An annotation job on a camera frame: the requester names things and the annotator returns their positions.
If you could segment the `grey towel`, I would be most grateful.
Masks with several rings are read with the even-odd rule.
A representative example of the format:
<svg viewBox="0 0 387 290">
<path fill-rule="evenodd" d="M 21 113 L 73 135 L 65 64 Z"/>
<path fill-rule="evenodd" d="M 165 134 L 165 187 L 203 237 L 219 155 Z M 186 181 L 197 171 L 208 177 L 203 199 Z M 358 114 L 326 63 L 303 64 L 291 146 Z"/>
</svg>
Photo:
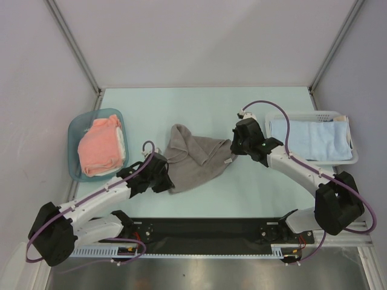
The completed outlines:
<svg viewBox="0 0 387 290">
<path fill-rule="evenodd" d="M 168 174 L 176 194 L 195 189 L 222 175 L 236 160 L 230 139 L 214 139 L 192 135 L 182 124 L 171 127 L 170 140 L 164 151 L 169 165 Z"/>
</svg>

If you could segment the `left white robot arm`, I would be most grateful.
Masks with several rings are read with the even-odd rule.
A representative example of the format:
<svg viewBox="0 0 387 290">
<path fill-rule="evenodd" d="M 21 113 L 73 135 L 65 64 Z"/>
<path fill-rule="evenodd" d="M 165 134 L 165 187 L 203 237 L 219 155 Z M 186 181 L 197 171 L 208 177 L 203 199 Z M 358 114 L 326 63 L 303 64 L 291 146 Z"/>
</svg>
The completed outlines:
<svg viewBox="0 0 387 290">
<path fill-rule="evenodd" d="M 76 248 L 94 242 L 136 243 L 137 247 L 130 247 L 129 253 L 144 250 L 137 227 L 122 210 L 105 217 L 97 214 L 147 189 L 161 193 L 173 187 L 167 159 L 159 153 L 150 153 L 143 162 L 119 170 L 103 187 L 82 199 L 43 205 L 28 234 L 27 245 L 40 254 L 37 261 L 43 260 L 49 266 L 59 265 Z"/>
</svg>

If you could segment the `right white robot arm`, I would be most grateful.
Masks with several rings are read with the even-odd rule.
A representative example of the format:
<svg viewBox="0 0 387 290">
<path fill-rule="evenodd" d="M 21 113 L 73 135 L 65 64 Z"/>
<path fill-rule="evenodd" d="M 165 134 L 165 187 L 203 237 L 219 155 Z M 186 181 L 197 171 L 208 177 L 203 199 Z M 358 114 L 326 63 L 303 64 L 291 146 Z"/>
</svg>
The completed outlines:
<svg viewBox="0 0 387 290">
<path fill-rule="evenodd" d="M 293 210 L 282 217 L 284 224 L 279 226 L 278 234 L 284 242 L 294 242 L 307 230 L 324 230 L 336 236 L 364 214 L 365 206 L 357 197 L 357 186 L 349 173 L 335 175 L 304 159 L 296 162 L 281 141 L 264 138 L 254 118 L 240 120 L 232 132 L 230 149 L 234 155 L 248 155 L 255 162 L 283 173 L 314 198 L 313 208 Z"/>
</svg>

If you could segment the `pink towel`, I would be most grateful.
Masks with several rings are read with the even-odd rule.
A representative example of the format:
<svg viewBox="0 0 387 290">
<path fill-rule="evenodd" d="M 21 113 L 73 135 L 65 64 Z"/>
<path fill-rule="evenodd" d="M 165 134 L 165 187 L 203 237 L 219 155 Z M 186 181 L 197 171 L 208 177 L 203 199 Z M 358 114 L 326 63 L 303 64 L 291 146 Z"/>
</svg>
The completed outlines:
<svg viewBox="0 0 387 290">
<path fill-rule="evenodd" d="M 116 114 L 98 118 L 80 140 L 77 152 L 81 171 L 88 177 L 105 175 L 123 166 L 126 159 L 122 124 Z"/>
</svg>

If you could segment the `light blue towel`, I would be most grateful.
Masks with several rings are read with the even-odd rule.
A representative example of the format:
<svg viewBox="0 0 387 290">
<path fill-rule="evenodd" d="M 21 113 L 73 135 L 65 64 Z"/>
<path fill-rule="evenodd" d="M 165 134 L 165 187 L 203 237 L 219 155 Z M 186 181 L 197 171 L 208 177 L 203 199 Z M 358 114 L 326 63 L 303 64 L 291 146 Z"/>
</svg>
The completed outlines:
<svg viewBox="0 0 387 290">
<path fill-rule="evenodd" d="M 288 136 L 288 149 L 310 161 L 346 161 L 353 157 L 347 140 L 350 129 L 347 121 L 297 121 L 289 123 L 284 119 L 269 121 L 271 136 L 285 142 Z"/>
</svg>

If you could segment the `white plastic basket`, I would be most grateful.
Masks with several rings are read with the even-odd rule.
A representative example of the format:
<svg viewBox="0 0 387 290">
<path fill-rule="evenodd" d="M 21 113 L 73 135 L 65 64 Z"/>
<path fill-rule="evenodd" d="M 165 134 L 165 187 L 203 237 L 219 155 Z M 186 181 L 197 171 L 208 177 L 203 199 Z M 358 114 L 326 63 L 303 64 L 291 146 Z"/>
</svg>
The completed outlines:
<svg viewBox="0 0 387 290">
<path fill-rule="evenodd" d="M 288 116 L 289 121 L 297 120 L 297 121 L 328 122 L 328 121 L 332 121 L 332 119 L 334 117 L 340 116 L 340 115 L 342 115 L 342 114 L 335 112 L 335 111 L 308 111 L 308 112 L 305 112 L 305 111 L 304 112 L 295 112 L 295 111 L 290 112 L 290 111 L 288 111 L 287 112 L 287 116 Z M 275 112 L 275 111 L 269 112 L 265 116 L 265 131 L 266 131 L 266 135 L 268 137 L 272 137 L 271 133 L 269 131 L 268 123 L 269 123 L 269 121 L 274 120 L 274 119 L 284 119 L 285 120 L 285 117 L 283 116 L 282 113 Z M 310 160 L 308 160 L 308 161 L 311 163 L 315 163 L 315 164 L 323 165 L 323 166 L 339 166 L 339 165 L 344 165 L 344 164 L 356 163 L 359 159 L 359 156 L 357 154 L 357 150 L 355 148 L 353 139 L 351 137 L 350 129 L 349 129 L 349 132 L 347 135 L 347 140 L 349 141 L 349 144 L 351 146 L 351 150 L 353 153 L 353 157 L 350 160 L 346 160 L 346 161 L 310 161 Z"/>
</svg>

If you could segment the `teal plastic basin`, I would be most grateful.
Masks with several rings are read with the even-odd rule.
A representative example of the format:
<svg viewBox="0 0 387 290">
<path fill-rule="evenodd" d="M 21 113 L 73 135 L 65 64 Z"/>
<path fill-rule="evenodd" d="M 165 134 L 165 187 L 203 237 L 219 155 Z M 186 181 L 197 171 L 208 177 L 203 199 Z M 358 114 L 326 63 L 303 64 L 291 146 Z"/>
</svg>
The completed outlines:
<svg viewBox="0 0 387 290">
<path fill-rule="evenodd" d="M 129 153 L 128 153 L 128 142 L 126 138 L 126 128 L 123 115 L 120 111 L 107 108 L 107 109 L 99 109 L 97 111 L 92 111 L 88 113 L 84 113 L 78 117 L 76 117 L 68 127 L 68 170 L 70 176 L 79 182 L 91 182 L 91 181 L 101 181 L 104 179 L 111 178 L 117 173 L 120 169 L 115 172 L 109 173 L 103 176 L 93 176 L 88 177 L 81 171 L 79 154 L 77 152 L 78 145 L 80 140 L 84 137 L 84 135 L 88 132 L 88 130 L 93 125 L 93 121 L 98 118 L 108 118 L 110 115 L 116 114 L 122 124 L 122 131 L 125 141 L 125 149 L 126 149 L 126 159 L 123 163 L 123 166 L 120 168 L 124 168 L 129 161 Z"/>
</svg>

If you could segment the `beige towel in basket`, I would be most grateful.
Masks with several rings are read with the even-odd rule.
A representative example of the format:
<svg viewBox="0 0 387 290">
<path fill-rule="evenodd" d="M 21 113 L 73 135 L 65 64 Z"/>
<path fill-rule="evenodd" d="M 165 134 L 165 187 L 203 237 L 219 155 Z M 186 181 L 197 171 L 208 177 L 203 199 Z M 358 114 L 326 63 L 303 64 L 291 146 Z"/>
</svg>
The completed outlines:
<svg viewBox="0 0 387 290">
<path fill-rule="evenodd" d="M 332 121 L 335 121 L 335 122 L 346 122 L 346 123 L 350 122 L 349 117 L 346 116 L 346 115 L 336 116 L 336 117 L 334 117 L 332 119 Z"/>
</svg>

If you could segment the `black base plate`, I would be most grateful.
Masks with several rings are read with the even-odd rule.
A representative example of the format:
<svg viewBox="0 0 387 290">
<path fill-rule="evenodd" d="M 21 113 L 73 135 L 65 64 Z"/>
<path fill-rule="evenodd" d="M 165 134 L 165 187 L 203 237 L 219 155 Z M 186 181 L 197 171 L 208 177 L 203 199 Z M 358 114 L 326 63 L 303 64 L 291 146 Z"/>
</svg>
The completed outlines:
<svg viewBox="0 0 387 290">
<path fill-rule="evenodd" d="M 245 242 L 249 245 L 314 243 L 312 231 L 294 234 L 278 217 L 271 218 L 126 218 L 120 238 L 149 244 Z"/>
</svg>

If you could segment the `aluminium rail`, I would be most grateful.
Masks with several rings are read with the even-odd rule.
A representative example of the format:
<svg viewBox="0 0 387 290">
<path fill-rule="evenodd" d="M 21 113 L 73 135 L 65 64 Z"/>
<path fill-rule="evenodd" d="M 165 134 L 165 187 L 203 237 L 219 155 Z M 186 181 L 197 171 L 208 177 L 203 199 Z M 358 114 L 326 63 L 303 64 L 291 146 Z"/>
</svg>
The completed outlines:
<svg viewBox="0 0 387 290">
<path fill-rule="evenodd" d="M 367 226 L 365 222 L 353 222 L 349 225 L 350 230 L 365 231 Z M 313 231 L 315 244 L 318 245 L 323 238 L 323 230 Z M 336 236 L 327 234 L 323 247 L 372 247 L 373 242 L 369 234 L 356 234 L 343 230 Z"/>
</svg>

